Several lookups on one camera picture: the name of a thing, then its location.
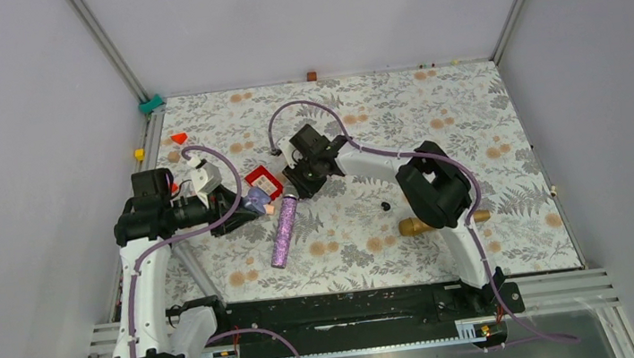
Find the lavender earbud charging case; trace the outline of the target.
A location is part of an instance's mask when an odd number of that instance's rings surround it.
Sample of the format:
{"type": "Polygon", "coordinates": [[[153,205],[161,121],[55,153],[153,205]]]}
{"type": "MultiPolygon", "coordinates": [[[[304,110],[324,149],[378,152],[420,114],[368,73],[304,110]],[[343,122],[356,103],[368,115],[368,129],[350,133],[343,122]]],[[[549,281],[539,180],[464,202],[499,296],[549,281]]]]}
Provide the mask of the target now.
{"type": "Polygon", "coordinates": [[[251,187],[244,197],[245,207],[262,212],[263,215],[267,215],[265,213],[265,209],[263,208],[263,206],[267,204],[271,204],[271,198],[259,187],[251,187]]]}

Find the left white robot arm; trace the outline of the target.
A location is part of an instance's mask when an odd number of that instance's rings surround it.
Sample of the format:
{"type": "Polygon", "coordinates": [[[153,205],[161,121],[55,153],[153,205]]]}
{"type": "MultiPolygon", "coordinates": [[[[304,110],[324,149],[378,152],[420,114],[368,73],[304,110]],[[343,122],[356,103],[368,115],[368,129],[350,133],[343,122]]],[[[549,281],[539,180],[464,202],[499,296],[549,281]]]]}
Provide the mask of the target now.
{"type": "Polygon", "coordinates": [[[224,187],[215,166],[202,159],[198,169],[200,192],[187,197],[173,195],[174,177],[164,167],[131,177],[133,196],[114,228],[124,284],[113,358],[200,358],[207,342],[219,345],[231,334],[214,295],[186,303],[175,330],[168,330],[164,285],[176,233],[191,227],[221,236],[261,215],[224,187]]]}

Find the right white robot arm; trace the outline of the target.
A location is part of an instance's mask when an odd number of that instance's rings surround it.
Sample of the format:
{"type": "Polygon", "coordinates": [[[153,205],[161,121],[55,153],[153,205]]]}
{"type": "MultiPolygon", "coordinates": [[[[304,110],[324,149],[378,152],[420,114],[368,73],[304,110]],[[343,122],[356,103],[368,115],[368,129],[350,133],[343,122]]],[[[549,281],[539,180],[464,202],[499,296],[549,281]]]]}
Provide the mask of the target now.
{"type": "Polygon", "coordinates": [[[519,291],[505,282],[484,251],[476,229],[479,191],[473,176],[431,141],[407,151],[368,148],[342,134],[333,140],[305,125],[274,142],[284,176],[299,198],[311,198],[331,176],[369,177],[399,186],[414,216],[435,228],[457,267],[458,300],[475,314],[525,310],[519,291]]]}

